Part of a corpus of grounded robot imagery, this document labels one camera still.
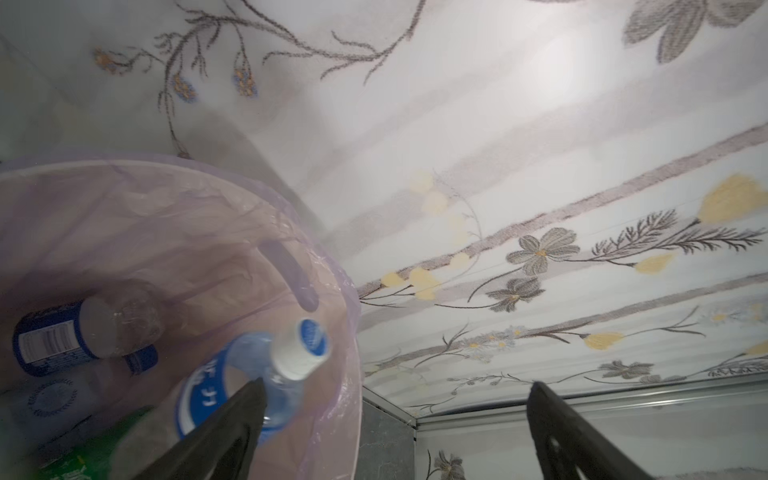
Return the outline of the blue label mineral water bottle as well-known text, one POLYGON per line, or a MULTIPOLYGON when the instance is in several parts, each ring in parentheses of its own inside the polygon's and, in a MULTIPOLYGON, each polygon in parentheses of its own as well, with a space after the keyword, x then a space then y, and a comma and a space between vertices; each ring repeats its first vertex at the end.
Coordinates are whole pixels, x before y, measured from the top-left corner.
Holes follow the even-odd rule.
POLYGON ((302 319, 276 334, 236 337, 179 382, 121 438, 110 457, 109 477, 129 479, 200 427, 251 381, 266 390, 260 441, 283 430, 301 407, 304 384, 329 358, 322 325, 302 319))

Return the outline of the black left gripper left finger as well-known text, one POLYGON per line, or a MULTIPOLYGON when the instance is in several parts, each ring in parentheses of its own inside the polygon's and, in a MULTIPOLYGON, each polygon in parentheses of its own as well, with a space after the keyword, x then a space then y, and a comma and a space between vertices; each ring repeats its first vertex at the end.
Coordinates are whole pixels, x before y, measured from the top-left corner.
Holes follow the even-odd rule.
POLYGON ((261 378, 233 398, 137 479, 246 479, 261 434, 267 393, 261 378))

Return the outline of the green soda bottle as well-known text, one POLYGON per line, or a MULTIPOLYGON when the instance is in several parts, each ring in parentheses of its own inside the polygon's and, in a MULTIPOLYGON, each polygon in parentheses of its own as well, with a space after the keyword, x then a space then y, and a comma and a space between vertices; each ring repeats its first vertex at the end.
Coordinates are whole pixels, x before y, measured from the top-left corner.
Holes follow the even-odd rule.
POLYGON ((40 467, 32 475, 32 479, 108 479, 111 457, 118 444, 152 410, 153 407, 146 406, 125 416, 111 429, 70 449, 58 459, 40 467))

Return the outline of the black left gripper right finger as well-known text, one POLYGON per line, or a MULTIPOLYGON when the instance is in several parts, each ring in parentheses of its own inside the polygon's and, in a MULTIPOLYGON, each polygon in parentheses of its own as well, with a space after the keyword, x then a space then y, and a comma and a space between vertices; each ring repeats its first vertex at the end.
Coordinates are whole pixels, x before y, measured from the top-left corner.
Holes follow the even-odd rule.
POLYGON ((544 479, 652 479, 545 383, 532 385, 526 416, 544 479))

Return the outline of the untouched water blue label bottle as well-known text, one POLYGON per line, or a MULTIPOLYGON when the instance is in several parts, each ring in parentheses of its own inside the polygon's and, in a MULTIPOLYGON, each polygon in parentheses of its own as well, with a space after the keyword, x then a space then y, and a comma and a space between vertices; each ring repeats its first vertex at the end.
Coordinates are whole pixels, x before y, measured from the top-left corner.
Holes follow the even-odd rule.
POLYGON ((26 314, 13 330, 10 347, 24 374, 44 377, 133 354, 153 344, 164 330, 159 295, 133 282, 26 314))

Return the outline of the soda water blue label bottle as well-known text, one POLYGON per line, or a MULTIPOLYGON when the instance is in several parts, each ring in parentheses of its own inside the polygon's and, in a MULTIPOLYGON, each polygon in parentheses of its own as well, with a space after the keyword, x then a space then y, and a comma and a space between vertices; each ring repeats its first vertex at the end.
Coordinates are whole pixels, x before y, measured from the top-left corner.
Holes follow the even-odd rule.
POLYGON ((135 378, 154 368, 150 345, 126 357, 83 364, 27 381, 1 395, 1 449, 12 456, 69 431, 120 399, 135 378))

